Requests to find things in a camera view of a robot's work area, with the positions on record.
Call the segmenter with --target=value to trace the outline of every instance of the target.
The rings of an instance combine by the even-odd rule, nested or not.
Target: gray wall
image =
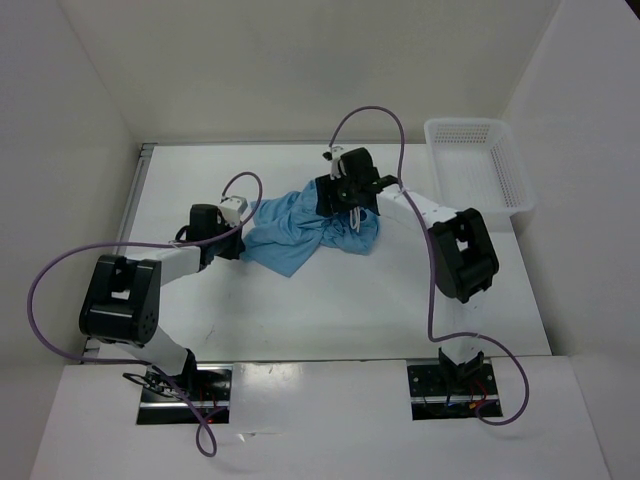
[[[28,478],[62,370],[27,325],[27,289],[76,245],[113,239],[136,146],[54,0],[0,1],[0,465]],[[53,271],[36,298],[43,331],[78,351],[97,254]]]
[[[409,138],[499,116],[557,0],[60,0],[139,140],[326,140],[385,105]],[[363,115],[347,137],[397,140]]]
[[[625,2],[565,0],[507,115],[540,197],[515,222],[520,247],[615,479],[640,470],[639,84]]]

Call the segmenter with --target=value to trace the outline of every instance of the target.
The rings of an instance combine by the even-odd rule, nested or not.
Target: blue towel
[[[255,260],[274,272],[290,277],[318,245],[367,255],[378,237],[378,217],[360,209],[360,232],[349,226],[349,213],[333,217],[316,214],[315,181],[302,192],[263,200],[253,217],[255,226],[244,237],[245,261]]]

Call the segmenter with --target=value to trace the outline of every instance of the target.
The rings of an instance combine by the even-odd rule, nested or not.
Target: cable
[[[495,403],[497,400],[490,400],[483,403],[481,406],[475,409],[475,414],[476,414],[476,417],[481,422],[486,423],[487,425],[493,425],[493,426],[509,425],[510,423],[513,423],[518,418],[520,418],[520,416],[527,409],[527,405],[529,405],[529,395],[530,395],[529,378],[527,377],[527,373],[524,371],[524,368],[522,368],[522,364],[515,357],[515,355],[511,353],[511,351],[504,344],[487,335],[482,335],[474,332],[456,332],[456,333],[450,333],[448,335],[436,337],[433,334],[433,313],[434,313],[435,298],[436,298],[436,262],[434,261],[435,255],[433,251],[433,245],[431,244],[431,238],[429,237],[429,228],[427,227],[427,224],[424,218],[422,217],[422,213],[420,212],[415,202],[411,198],[411,195],[409,195],[409,193],[404,189],[404,184],[402,181],[402,167],[404,163],[405,135],[404,135],[404,128],[402,127],[402,123],[400,122],[400,119],[395,113],[393,113],[391,110],[384,107],[379,107],[376,105],[368,105],[368,106],[356,108],[352,112],[348,113],[342,119],[342,121],[338,124],[338,127],[333,132],[333,136],[331,137],[331,140],[329,142],[329,147],[333,146],[333,143],[335,142],[336,137],[338,136],[338,133],[340,133],[340,130],[342,129],[342,126],[345,124],[345,122],[351,116],[355,115],[358,112],[362,112],[364,110],[379,110],[381,112],[388,114],[396,122],[396,124],[398,125],[398,130],[400,131],[400,156],[398,159],[398,173],[397,173],[398,186],[400,187],[400,191],[402,192],[404,197],[407,199],[407,202],[409,203],[411,210],[413,210],[413,213],[415,213],[418,219],[418,223],[420,224],[420,229],[422,230],[422,234],[424,235],[424,240],[427,244],[427,252],[429,254],[429,271],[430,271],[431,278],[429,279],[429,294],[428,294],[429,308],[427,312],[427,338],[433,343],[441,343],[447,340],[452,340],[454,338],[461,338],[461,337],[480,338],[482,340],[485,340],[489,343],[494,344],[495,346],[500,348],[504,353],[507,354],[507,356],[513,361],[517,369],[520,371],[520,375],[522,375],[522,381],[524,383],[524,399],[522,401],[522,405],[520,406],[518,411],[515,414],[513,414],[513,416],[511,416],[510,418],[507,418],[506,420],[492,421],[492,420],[487,420],[486,418],[480,415],[481,410],[485,406],[491,403]]]
[[[49,342],[49,340],[47,340],[45,338],[45,336],[42,334],[42,332],[40,331],[40,328],[38,327],[38,324],[36,323],[36,319],[33,313],[33,298],[36,292],[36,289],[38,288],[38,284],[40,283],[40,281],[42,280],[42,278],[47,274],[47,272],[49,270],[51,270],[54,266],[56,266],[58,263],[60,263],[62,260],[64,260],[65,258],[68,258],[72,255],[75,255],[77,253],[81,253],[81,252],[86,252],[88,250],[94,250],[97,248],[107,248],[107,247],[145,247],[145,248],[182,248],[182,247],[202,247],[202,246],[206,246],[209,245],[211,243],[215,243],[218,242],[220,240],[224,240],[225,238],[233,235],[234,233],[236,233],[238,230],[240,230],[242,227],[244,227],[249,220],[251,220],[251,218],[253,218],[253,216],[255,215],[256,211],[258,210],[258,207],[260,206],[260,202],[262,201],[262,181],[260,180],[260,177],[258,177],[255,173],[253,172],[242,172],[239,173],[238,175],[236,175],[235,177],[233,177],[231,180],[229,180],[229,183],[227,183],[227,185],[224,187],[224,190],[222,191],[222,196],[225,196],[227,193],[227,190],[229,189],[229,187],[239,178],[241,177],[253,177],[257,184],[258,184],[258,198],[256,200],[256,203],[253,207],[253,209],[251,210],[251,212],[249,213],[249,215],[247,216],[247,218],[245,218],[242,222],[240,222],[236,227],[232,228],[231,230],[229,230],[228,232],[225,232],[221,235],[215,236],[213,238],[208,238],[206,240],[201,240],[198,242],[190,242],[190,243],[181,243],[181,244],[166,244],[166,243],[147,243],[147,242],[99,242],[99,243],[92,243],[89,245],[84,245],[82,247],[76,247],[73,248],[59,256],[57,256],[56,258],[54,258],[53,260],[51,260],[48,264],[46,264],[42,270],[40,270],[40,272],[38,272],[38,274],[36,275],[35,279],[33,280],[33,282],[31,283],[31,287],[29,288],[29,293],[27,294],[27,318],[29,320],[29,326],[31,327],[31,330],[33,331],[34,335],[36,336],[36,338],[40,341],[40,343],[42,343],[46,348],[48,348],[49,350],[51,350],[53,353],[64,357],[68,360],[73,360],[76,362],[88,362],[88,363],[99,363],[99,364],[106,364],[106,365],[144,365],[144,366],[151,366],[151,364],[149,362],[145,362],[143,360],[124,360],[124,359],[111,359],[111,358],[92,358],[92,357],[85,357],[82,355],[77,355],[74,353],[70,353],[70,352],[65,352],[64,350],[56,347],[55,345],[53,345],[51,342]],[[206,457],[214,457],[217,453],[218,450],[218,446],[216,443],[216,437],[213,434],[213,432],[211,431],[211,428],[209,427],[209,425],[207,424],[206,420],[202,417],[202,415],[200,415],[200,412],[198,412],[197,408],[193,405],[193,403],[191,402],[191,400],[189,400],[188,396],[180,389],[178,388],[177,384],[175,383],[175,381],[166,373],[164,373],[160,368],[156,367],[156,366],[152,366],[152,368],[154,370],[156,370],[163,378],[164,380],[171,385],[171,387],[178,393],[178,395],[181,397],[181,399],[184,401],[184,403],[186,403],[187,407],[189,407],[189,410],[191,410],[194,414],[194,416],[196,417],[196,419],[198,420],[199,423],[199,427],[198,427],[198,431],[196,433],[196,446],[198,447],[198,450],[200,451],[200,453],[202,453],[204,456]],[[207,452],[204,448],[202,448],[202,445],[200,444],[200,431],[201,429],[205,430],[205,432],[207,433],[207,435],[209,436],[209,438],[211,439],[211,443],[213,445],[213,451],[212,452]]]

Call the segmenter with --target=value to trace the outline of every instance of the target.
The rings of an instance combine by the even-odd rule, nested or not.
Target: crumpled fabric
[[[360,255],[371,252],[380,226],[375,214],[360,209],[360,231],[356,232],[349,225],[349,212],[322,217],[316,214],[317,202],[315,181],[302,192],[263,200],[253,217],[255,226],[243,239],[246,250],[241,258],[291,277],[318,245]]]

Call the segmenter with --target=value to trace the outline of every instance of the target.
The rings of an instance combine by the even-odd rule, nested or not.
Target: white plastic basket
[[[444,205],[482,213],[533,209],[535,193],[505,122],[440,118],[427,121],[424,131]]]

